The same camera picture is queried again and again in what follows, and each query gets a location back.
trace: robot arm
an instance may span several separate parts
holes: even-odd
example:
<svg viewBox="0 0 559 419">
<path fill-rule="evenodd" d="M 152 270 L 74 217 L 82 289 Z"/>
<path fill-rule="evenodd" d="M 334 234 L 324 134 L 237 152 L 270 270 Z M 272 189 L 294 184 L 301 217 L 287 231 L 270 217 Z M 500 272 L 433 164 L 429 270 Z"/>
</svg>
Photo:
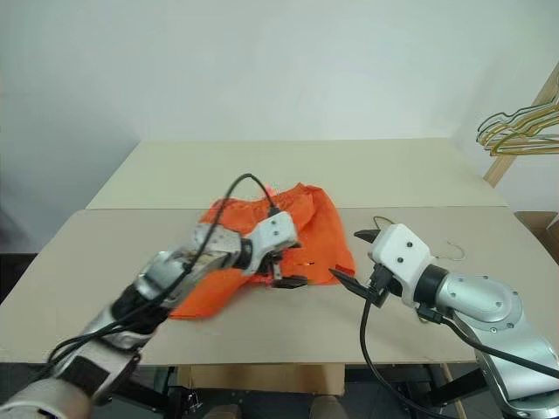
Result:
<svg viewBox="0 0 559 419">
<path fill-rule="evenodd" d="M 0 407 L 0 416 L 4 412 L 9 417 L 28 418 L 42 411 L 61 418 L 89 417 L 92 403 L 102 402 L 130 376 L 140 361 L 141 348 L 159 324 L 212 271 L 236 268 L 246 276 L 272 273 L 272 286 L 305 285 L 304 278 L 281 276 L 281 252 L 297 245 L 297 232 L 289 214 L 274 212 L 247 237 L 217 225 L 193 265 L 210 224 L 198 224 L 190 243 L 156 254 L 134 283 L 87 325 L 82 336 L 115 321 L 120 321 L 122 330 L 115 328 L 116 333 L 89 340 L 71 351 L 56 363 L 49 378 L 33 382 Z M 178 285 L 161 300 L 162 293 L 178 279 Z M 150 302 L 154 304 L 148 310 L 141 310 Z M 139 315 L 130 315 L 139 310 Z"/>
<path fill-rule="evenodd" d="M 376 262 L 369 289 L 342 272 L 334 275 L 352 292 L 381 307 L 390 293 L 426 318 L 454 320 L 469 338 L 557 370 L 552 346 L 529 324 L 518 292 L 487 275 L 450 273 L 434 264 L 429 247 L 403 224 L 356 234 L 371 243 Z M 513 417 L 559 416 L 559 380 L 475 351 L 503 412 Z"/>
</svg>

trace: orange fabric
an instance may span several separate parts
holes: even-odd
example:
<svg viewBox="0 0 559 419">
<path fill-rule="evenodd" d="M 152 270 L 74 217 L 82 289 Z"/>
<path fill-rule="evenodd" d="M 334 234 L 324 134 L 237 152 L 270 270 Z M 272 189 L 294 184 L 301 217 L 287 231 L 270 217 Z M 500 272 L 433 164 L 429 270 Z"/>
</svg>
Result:
<svg viewBox="0 0 559 419">
<path fill-rule="evenodd" d="M 337 284 L 328 268 L 336 268 L 353 275 L 355 263 L 349 252 L 343 233 L 342 222 L 328 195 L 315 186 L 298 184 L 295 188 L 273 197 L 280 210 L 287 211 L 295 224 L 301 243 L 299 249 L 284 251 L 281 272 L 284 276 L 301 275 L 309 284 Z M 213 204 L 201 218 L 210 223 L 220 201 Z M 267 217 L 269 206 L 266 199 L 256 202 L 230 199 L 225 206 L 221 224 L 236 230 L 243 236 Z M 197 285 L 191 295 L 171 313 L 173 319 L 197 319 L 216 314 L 243 284 L 262 283 L 262 276 L 243 277 L 241 271 L 217 271 L 208 275 Z"/>
</svg>

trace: table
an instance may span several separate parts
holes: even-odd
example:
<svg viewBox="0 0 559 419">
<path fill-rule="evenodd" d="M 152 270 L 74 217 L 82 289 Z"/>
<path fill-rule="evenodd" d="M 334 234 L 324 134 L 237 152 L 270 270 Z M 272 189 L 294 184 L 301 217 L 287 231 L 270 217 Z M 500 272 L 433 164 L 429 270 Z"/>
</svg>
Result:
<svg viewBox="0 0 559 419">
<path fill-rule="evenodd" d="M 160 250 L 189 236 L 240 173 L 279 189 L 322 186 L 339 208 L 358 277 L 370 275 L 367 244 L 352 232 L 374 215 L 408 224 L 434 254 L 462 246 L 452 271 L 489 274 L 514 287 L 528 317 L 555 347 L 559 268 L 502 198 L 444 139 L 398 141 L 143 142 L 41 251 L 0 306 L 0 361 L 43 361 L 81 328 Z M 247 182 L 235 194 L 258 197 Z M 250 288 L 217 316 L 170 320 L 143 352 L 156 365 L 362 362 L 363 301 L 341 286 Z M 390 298 L 368 330 L 375 362 L 472 361 L 473 351 L 443 326 L 424 325 Z"/>
<path fill-rule="evenodd" d="M 71 217 L 0 306 L 0 361 L 40 362 L 60 340 L 129 284 L 156 251 L 188 236 L 196 209 L 97 209 Z M 406 223 L 435 254 L 460 244 L 466 260 L 446 269 L 500 278 L 524 299 L 528 318 L 559 343 L 559 267 L 506 207 L 340 209 L 359 278 L 371 273 L 367 244 L 351 232 L 372 216 Z M 251 287 L 216 317 L 170 320 L 143 351 L 144 364 L 362 362 L 363 301 L 341 286 Z M 473 351 L 443 326 L 424 325 L 397 298 L 374 309 L 369 351 L 379 363 L 472 361 Z"/>
<path fill-rule="evenodd" d="M 142 142 L 89 210 L 203 209 L 252 172 L 287 190 L 324 188 L 337 208 L 506 206 L 445 139 Z M 261 194 L 251 182 L 235 196 Z"/>
</svg>

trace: white wall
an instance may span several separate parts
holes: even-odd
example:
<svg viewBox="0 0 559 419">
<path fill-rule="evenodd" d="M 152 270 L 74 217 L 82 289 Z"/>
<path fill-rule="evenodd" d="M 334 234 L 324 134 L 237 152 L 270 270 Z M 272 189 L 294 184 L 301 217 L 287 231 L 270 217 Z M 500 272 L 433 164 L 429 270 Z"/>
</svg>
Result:
<svg viewBox="0 0 559 419">
<path fill-rule="evenodd" d="M 557 16 L 553 0 L 0 0 L 0 250 L 39 250 L 142 140 L 450 137 L 483 173 L 473 130 L 537 94 Z M 558 209 L 556 163 L 516 165 L 531 187 L 503 192 Z"/>
</svg>

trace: cardboard box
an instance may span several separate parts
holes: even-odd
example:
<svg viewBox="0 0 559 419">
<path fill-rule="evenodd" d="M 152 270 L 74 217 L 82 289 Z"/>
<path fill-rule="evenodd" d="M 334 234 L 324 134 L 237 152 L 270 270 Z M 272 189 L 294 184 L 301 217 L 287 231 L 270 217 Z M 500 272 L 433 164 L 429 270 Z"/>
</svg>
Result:
<svg viewBox="0 0 559 419">
<path fill-rule="evenodd" d="M 342 395 L 345 365 L 329 364 L 223 364 L 182 365 L 177 382 L 187 388 Z"/>
<path fill-rule="evenodd" d="M 557 216 L 554 211 L 518 211 L 514 213 L 543 244 L 559 264 L 559 220 L 549 225 Z"/>
</svg>

